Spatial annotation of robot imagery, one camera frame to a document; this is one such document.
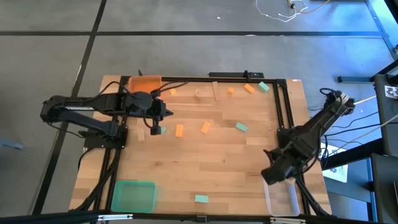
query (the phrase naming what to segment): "sticker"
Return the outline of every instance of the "sticker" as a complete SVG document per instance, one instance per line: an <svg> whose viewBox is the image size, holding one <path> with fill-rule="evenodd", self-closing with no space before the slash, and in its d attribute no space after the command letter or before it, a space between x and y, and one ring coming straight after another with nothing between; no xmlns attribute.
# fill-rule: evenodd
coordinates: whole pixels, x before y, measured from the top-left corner
<svg viewBox="0 0 398 224"><path fill-rule="evenodd" d="M384 93L386 97L397 99L398 98L398 88L392 86L384 86Z"/></svg>

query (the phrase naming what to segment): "metal stand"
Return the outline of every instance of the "metal stand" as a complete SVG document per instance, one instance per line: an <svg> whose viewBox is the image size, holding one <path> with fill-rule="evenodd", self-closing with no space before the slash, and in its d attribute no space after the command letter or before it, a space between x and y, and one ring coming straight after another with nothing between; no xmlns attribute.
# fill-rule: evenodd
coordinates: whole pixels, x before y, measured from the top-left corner
<svg viewBox="0 0 398 224"><path fill-rule="evenodd" d="M385 75L388 72L398 68L398 60L393 61L386 68L383 68L380 72L376 74ZM373 83L374 76L372 77L337 77L339 83Z"/></svg>

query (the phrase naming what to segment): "white cable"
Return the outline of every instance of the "white cable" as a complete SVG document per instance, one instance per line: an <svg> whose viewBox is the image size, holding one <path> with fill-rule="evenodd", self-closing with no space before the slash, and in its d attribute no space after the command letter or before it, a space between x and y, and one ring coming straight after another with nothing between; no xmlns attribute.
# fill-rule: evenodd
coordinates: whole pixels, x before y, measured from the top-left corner
<svg viewBox="0 0 398 224"><path fill-rule="evenodd" d="M303 0L291 0L291 2L293 2L293 1L300 1L300 2L302 2L303 5L304 5L304 8L302 8L300 11L296 10L296 8L295 8L295 9L294 9L294 14L291 15L291 16L284 16L284 15L278 13L278 16L282 16L282 17L284 17L284 18L289 18L289 19L287 19L287 20L275 18L275 17L272 17L272 16L270 16L270 15L267 15L267 14L262 13L261 10L260 10L260 8L259 8L259 6L257 5L258 0L256 0L256 7L257 7L257 9L259 10L260 14L263 15L263 16L270 17L271 19L276 19L276 20L279 20L279 21L282 21L282 22L288 22L288 21L291 21L292 19L296 18L297 15L300 15L301 12L302 12L303 10L308 9L307 4L306 4Z"/></svg>
<svg viewBox="0 0 398 224"><path fill-rule="evenodd" d="M354 103L354 105L363 103L363 102L368 101L368 100L370 100L370 99L373 99L373 98L375 98L375 97L376 97L376 96L374 95L374 96L371 96L371 97L369 97L369 98L366 98L365 100L357 101L357 102Z"/></svg>
<svg viewBox="0 0 398 224"><path fill-rule="evenodd" d="M395 115L395 116L393 116L390 120L388 120L388 121L384 122L383 124L379 125L378 127L372 129L370 132L368 132L368 133L366 133L366 134L363 134L363 135L361 135L360 137L354 138L354 139L351 140L351 141L348 141L346 144L344 144L343 146L341 146L341 147L338 148L337 150L342 149L342 148L344 148L346 145L348 145L349 143L352 143L352 142L356 141L357 139L360 139L361 137L363 137L363 136L365 136L365 135L368 135L368 134L372 133L373 131L375 131L375 130L381 128L381 127L383 127L384 125L390 123L391 121L393 121L393 120L396 119L396 118L398 118L398 114Z"/></svg>

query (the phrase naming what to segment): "black cable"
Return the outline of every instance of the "black cable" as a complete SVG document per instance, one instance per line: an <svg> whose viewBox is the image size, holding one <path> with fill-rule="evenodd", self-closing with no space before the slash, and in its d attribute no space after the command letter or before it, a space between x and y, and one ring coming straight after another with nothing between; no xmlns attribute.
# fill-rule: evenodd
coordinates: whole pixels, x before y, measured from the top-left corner
<svg viewBox="0 0 398 224"><path fill-rule="evenodd" d="M170 84L179 83L179 82L180 82L180 81L171 81L171 82L165 83L165 84L163 84L162 86L160 86L160 87L158 88L158 90L161 90L162 88L164 88L165 86L168 86L168 85L170 85Z"/></svg>
<svg viewBox="0 0 398 224"><path fill-rule="evenodd" d="M88 152L90 152L91 150L93 150L94 148L89 148L89 149L87 149L81 156L80 156L80 158L79 158L79 163L77 164L77 170L79 171L79 169L80 169L80 163L81 163L81 160L83 159L83 157L85 156L85 154L87 154Z"/></svg>
<svg viewBox="0 0 398 224"><path fill-rule="evenodd" d="M329 157L329 150L328 150L328 137L325 136L325 150L323 151L323 154L321 156L321 161L324 160L326 158L326 161L324 164L322 165L322 169L326 167L326 164L328 163L328 158Z"/></svg>
<svg viewBox="0 0 398 224"><path fill-rule="evenodd" d="M319 129L318 142L321 142L321 136L322 136L322 128ZM311 163L310 166L308 166L305 170L303 170L303 174L306 173L306 171L310 170L313 167L313 165L317 162L320 150L321 147L318 146L317 150L315 151L315 157L313 158L313 162Z"/></svg>
<svg viewBox="0 0 398 224"><path fill-rule="evenodd" d="M336 90L332 90L331 88L320 88L319 92L322 93L323 95L328 95L329 93L324 93L324 90L328 90L330 93L334 93Z"/></svg>
<svg viewBox="0 0 398 224"><path fill-rule="evenodd" d="M367 116L364 116L364 117L362 117L362 118L354 119L354 120L352 120L352 122L350 122L350 124L347 125L347 126L332 126L331 128L348 128L348 127L350 127L355 121L359 121L359 120L361 120L361 119L368 118L368 117L370 117L370 116L372 116L372 115L375 115L375 114L377 114L377 113L378 113L378 111L377 111L377 112L374 112L374 113L372 113L372 114L369 114L369 115L367 115Z"/></svg>
<svg viewBox="0 0 398 224"><path fill-rule="evenodd" d="M91 191L89 196L87 196L87 198L83 201L83 203L79 207L77 207L75 210L88 210L89 209L90 205L93 203L96 196L101 192L101 189L103 189L105 183L107 183L111 174L115 171L118 159L119 158L116 156L113 157L112 163L109 165L104 176L102 178L100 178L97 185Z"/></svg>
<svg viewBox="0 0 398 224"><path fill-rule="evenodd" d="M364 144L360 143L359 141L348 142L348 141L344 141L344 140L341 140L341 139L329 139L329 141L341 141L341 142L344 142L344 143L358 143L358 144L364 146Z"/></svg>
<svg viewBox="0 0 398 224"><path fill-rule="evenodd" d="M144 112L144 116L142 117L142 119L144 120L144 124L145 124L148 128L150 128L150 129L153 128L153 126L149 125L148 122L147 122L147 111Z"/></svg>
<svg viewBox="0 0 398 224"><path fill-rule="evenodd" d="M81 136L81 135L79 135L79 134L76 134L76 133L73 133L73 132L71 132L71 131L67 131L67 130L58 128L58 127L56 127L56 126L54 126L54 125L52 125L52 124L50 124L50 123L47 123L47 122L46 122L46 124L48 124L50 127L55 128L55 129L57 129L57 130L59 130L59 131L64 131L64 132L66 132L66 133L72 134L72 135L77 136L77 137L79 137L79 138L84 138L83 136Z"/></svg>
<svg viewBox="0 0 398 224"><path fill-rule="evenodd" d="M364 145L364 144L362 144L362 143L360 143L358 141L348 142L348 141L344 141L344 140L340 140L340 139L329 139L329 141L341 141L341 142L345 142L345 143L358 143L358 144L360 144L362 146ZM322 170L326 167L326 164L328 164L328 158L329 158L328 138L327 138L327 136L325 136L325 146L326 146L325 151L323 152L322 157L321 157L321 161L325 159L325 163L322 164Z"/></svg>
<svg viewBox="0 0 398 224"><path fill-rule="evenodd" d="M179 85L176 85L176 86L168 87L168 88L166 88L166 89L160 90L160 92L162 93L162 92L164 92L164 91L171 90L171 89L174 89L174 88L178 88L178 87L184 86L184 85L186 85L186 84L188 84L188 82L184 82L184 83L179 84Z"/></svg>
<svg viewBox="0 0 398 224"><path fill-rule="evenodd" d="M122 84L120 84L119 82L117 82L117 81L111 81L110 83L108 83L97 95L95 95L95 96L93 96L93 97L91 97L91 98L89 98L89 99L87 99L87 100L84 100L84 101L82 101L82 103L87 103L87 102L90 102L90 101L93 101L93 100L95 100L95 99L97 99L98 97L100 97L102 94L103 94L103 92L106 90L106 89L108 89L112 84L118 84L124 91L126 91L126 92L128 92L128 93L130 93L130 91L126 88L126 87L124 87Z"/></svg>
<svg viewBox="0 0 398 224"><path fill-rule="evenodd" d="M390 122L388 124L398 124L398 122ZM345 131L340 131L338 133L326 134L325 136L334 136L336 134L346 133L348 131L355 131L355 130L364 129L364 128L371 128L371 127L375 127L375 126L379 126L379 125L381 125L381 124L372 124L372 125L368 125L368 126L364 126L364 127L360 127L360 128L353 128L353 129L349 129L349 130L345 130Z"/></svg>

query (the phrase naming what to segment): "transparent plastic container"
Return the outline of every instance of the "transparent plastic container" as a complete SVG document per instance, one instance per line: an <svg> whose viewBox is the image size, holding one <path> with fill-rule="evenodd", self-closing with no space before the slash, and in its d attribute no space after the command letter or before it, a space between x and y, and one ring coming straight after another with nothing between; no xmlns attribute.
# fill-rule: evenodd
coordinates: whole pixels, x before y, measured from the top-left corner
<svg viewBox="0 0 398 224"><path fill-rule="evenodd" d="M117 181L111 210L151 213L155 208L156 185L153 182Z"/></svg>
<svg viewBox="0 0 398 224"><path fill-rule="evenodd" d="M300 214L299 201L297 200L294 184L283 181L268 185L265 180L263 182L267 209L272 216L293 217Z"/></svg>

